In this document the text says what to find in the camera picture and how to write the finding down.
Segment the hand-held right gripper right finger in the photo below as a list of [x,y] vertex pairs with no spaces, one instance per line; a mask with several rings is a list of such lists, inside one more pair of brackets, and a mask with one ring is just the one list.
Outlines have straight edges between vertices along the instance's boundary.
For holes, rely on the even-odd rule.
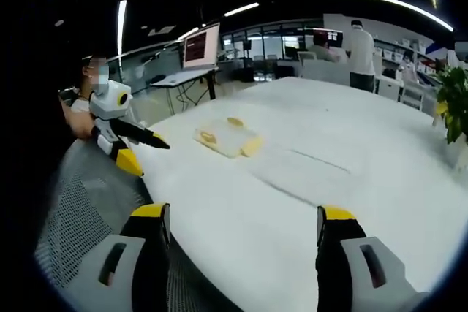
[[404,263],[356,217],[317,208],[318,311],[413,311],[427,292],[406,279]]

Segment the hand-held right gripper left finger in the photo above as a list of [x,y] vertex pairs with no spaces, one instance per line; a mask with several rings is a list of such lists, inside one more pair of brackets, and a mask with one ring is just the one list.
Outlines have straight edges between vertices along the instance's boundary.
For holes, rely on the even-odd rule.
[[167,311],[170,204],[134,210],[82,259],[67,286],[76,311]]

